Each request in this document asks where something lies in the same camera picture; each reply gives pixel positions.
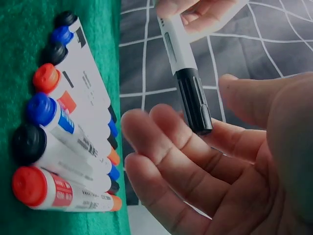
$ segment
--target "color label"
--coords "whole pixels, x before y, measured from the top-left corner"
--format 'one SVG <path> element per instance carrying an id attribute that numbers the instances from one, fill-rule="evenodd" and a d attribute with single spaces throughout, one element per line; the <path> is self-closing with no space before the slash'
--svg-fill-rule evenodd
<path id="1" fill-rule="evenodd" d="M 76 103 L 70 96 L 70 94 L 65 91 L 61 98 L 58 99 L 58 102 L 62 109 L 71 114 L 76 109 Z"/>
<path id="2" fill-rule="evenodd" d="M 68 207 L 73 200 L 73 190 L 70 184 L 57 175 L 51 174 L 55 183 L 55 198 L 53 207 Z"/>
<path id="3" fill-rule="evenodd" d="M 66 132 L 69 132 L 71 134 L 74 133 L 74 123 L 73 121 L 68 117 L 66 112 L 61 109 L 61 115 L 58 122 L 59 126 L 61 126 Z"/>

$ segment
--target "marker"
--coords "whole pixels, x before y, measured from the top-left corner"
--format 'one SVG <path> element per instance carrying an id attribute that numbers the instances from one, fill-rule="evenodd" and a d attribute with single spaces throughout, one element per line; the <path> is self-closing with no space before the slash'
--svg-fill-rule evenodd
<path id="1" fill-rule="evenodd" d="M 96 191 L 116 193 L 119 190 L 119 185 L 115 182 L 119 172 L 115 167 L 110 171 L 109 167 L 103 171 L 98 167 L 92 167 L 84 158 L 39 126 L 27 123 L 19 126 L 13 135 L 12 151 L 19 165 L 44 168 Z"/>
<path id="2" fill-rule="evenodd" d="M 57 100 L 61 108 L 69 114 L 71 119 L 76 120 L 85 130 L 90 132 L 90 136 L 98 136 L 94 138 L 100 141 L 104 152 L 104 157 L 117 155 L 111 147 L 109 141 L 102 141 L 110 138 L 111 131 L 108 125 L 102 125 L 98 115 L 94 115 L 94 107 L 81 96 L 81 93 L 72 87 L 55 67 L 50 64 L 42 65 L 33 77 L 33 84 L 38 92 L 43 92 L 49 97 Z"/>
<path id="3" fill-rule="evenodd" d="M 91 106 L 95 106 L 94 97 L 91 96 L 87 90 L 86 84 L 88 84 L 88 82 L 86 76 L 78 69 L 80 63 L 75 60 L 75 56 L 76 54 L 69 55 L 68 50 L 60 42 L 48 44 L 43 54 L 45 61 L 53 64 L 55 68 L 63 74 L 71 87 L 75 87 L 83 97 L 88 99 Z M 95 108 L 100 110 L 97 114 L 100 115 L 99 118 L 102 120 L 102 123 L 109 123 L 111 120 L 110 113 L 106 113 L 103 109 Z M 116 140 L 112 138 L 110 140 L 112 147 L 116 149 Z"/>
<path id="4" fill-rule="evenodd" d="M 122 207 L 119 197 L 97 194 L 36 167 L 17 169 L 12 190 L 19 201 L 34 210 L 116 212 Z"/>
<path id="5" fill-rule="evenodd" d="M 82 127 L 61 109 L 60 104 L 46 94 L 37 93 L 31 98 L 27 104 L 27 117 L 35 125 L 40 125 L 46 132 L 50 132 L 73 152 L 85 158 L 87 162 L 93 164 L 96 158 L 100 158 L 100 161 L 106 159 L 108 150 L 102 145 L 96 146 Z M 120 161 L 117 154 L 110 154 L 108 158 L 113 163 Z"/>
<path id="6" fill-rule="evenodd" d="M 211 115 L 180 15 L 158 22 L 188 124 L 196 134 L 208 134 L 213 129 Z"/>
<path id="7" fill-rule="evenodd" d="M 112 119 L 114 123 L 116 123 L 116 115 L 111 105 L 111 100 L 108 95 L 107 89 L 103 83 L 101 74 L 98 70 L 98 67 L 95 63 L 95 60 L 92 56 L 90 47 L 88 45 L 82 24 L 80 23 L 79 18 L 71 11 L 65 11 L 58 15 L 55 19 L 55 26 L 61 27 L 61 26 L 68 26 L 70 32 L 74 33 L 75 38 L 78 39 L 80 43 L 80 51 L 82 58 L 85 59 L 84 65 L 85 69 L 88 71 L 88 73 L 92 74 L 92 77 L 90 77 L 90 83 L 93 89 L 96 90 L 98 94 L 102 96 L 102 99 L 104 101 L 105 107 L 108 108 L 109 112 L 112 115 Z"/>
<path id="8" fill-rule="evenodd" d="M 80 48 L 81 48 L 80 43 L 74 37 L 74 34 L 69 31 L 68 26 L 62 26 L 62 27 L 55 29 L 51 35 L 51 42 L 52 43 L 56 43 L 56 42 L 62 43 L 62 45 L 67 48 L 68 54 L 75 61 L 77 66 L 79 68 L 83 68 L 85 66 L 85 61 L 84 61 L 83 56 L 81 55 L 81 51 L 80 51 Z M 103 107 L 102 107 L 103 100 L 102 100 L 101 96 L 91 88 L 90 79 L 92 77 L 92 74 L 89 73 L 88 70 L 84 70 L 84 69 L 82 69 L 82 70 L 83 70 L 82 74 L 85 76 L 85 80 L 87 81 L 87 82 L 85 82 L 85 86 L 86 86 L 85 89 L 87 89 L 89 95 L 92 96 L 93 102 L 95 103 L 95 106 L 98 107 L 98 110 L 103 110 Z M 114 136 L 116 137 L 118 132 L 117 132 L 117 128 L 115 126 L 115 123 L 110 122 L 109 127 L 112 130 L 112 132 L 114 133 Z"/>

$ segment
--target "green felt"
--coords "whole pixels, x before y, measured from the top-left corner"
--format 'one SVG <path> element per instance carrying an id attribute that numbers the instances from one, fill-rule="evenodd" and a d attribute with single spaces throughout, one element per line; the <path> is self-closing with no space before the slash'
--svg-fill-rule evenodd
<path id="1" fill-rule="evenodd" d="M 118 193 L 119 212 L 67 213 L 33 211 L 11 191 L 17 166 L 10 158 L 9 140 L 24 120 L 24 107 L 33 94 L 31 79 L 41 49 L 53 30 L 53 17 L 73 10 L 82 22 L 91 51 L 106 84 L 116 115 L 119 109 L 118 0 L 1 0 L 0 1 L 0 234 L 6 235 L 129 235 L 124 177 Z M 122 156 L 121 135 L 118 153 Z"/>

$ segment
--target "black marker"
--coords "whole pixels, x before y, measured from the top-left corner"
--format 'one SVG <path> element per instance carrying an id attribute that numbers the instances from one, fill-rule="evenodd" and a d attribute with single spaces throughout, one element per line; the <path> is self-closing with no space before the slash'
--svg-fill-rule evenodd
<path id="1" fill-rule="evenodd" d="M 210 111 L 198 68 L 180 15 L 158 18 L 173 76 L 183 103 L 185 118 L 193 132 L 205 135 L 212 131 Z"/>

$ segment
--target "orange marker cap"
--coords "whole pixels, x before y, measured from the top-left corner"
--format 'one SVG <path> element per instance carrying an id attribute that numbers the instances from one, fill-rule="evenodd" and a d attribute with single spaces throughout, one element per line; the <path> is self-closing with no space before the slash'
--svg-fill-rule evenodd
<path id="1" fill-rule="evenodd" d="M 117 152 L 114 150 L 113 147 L 111 147 L 111 153 L 108 156 L 108 159 L 114 164 L 114 165 L 119 165 L 121 162 L 121 159 Z"/>
<path id="2" fill-rule="evenodd" d="M 56 70 L 53 64 L 47 63 L 37 69 L 33 77 L 33 84 L 38 92 L 49 94 L 57 87 L 60 79 L 60 71 Z"/>
<path id="3" fill-rule="evenodd" d="M 114 196 L 114 195 L 111 195 L 111 197 L 113 198 L 113 208 L 110 210 L 112 212 L 116 212 L 116 211 L 119 211 L 121 208 L 122 208 L 122 199 L 120 199 L 119 197 L 117 196 Z"/>
<path id="4" fill-rule="evenodd" d="M 25 205 L 38 206 L 47 195 L 45 175 L 36 167 L 22 166 L 13 175 L 12 190 L 16 198 Z"/>

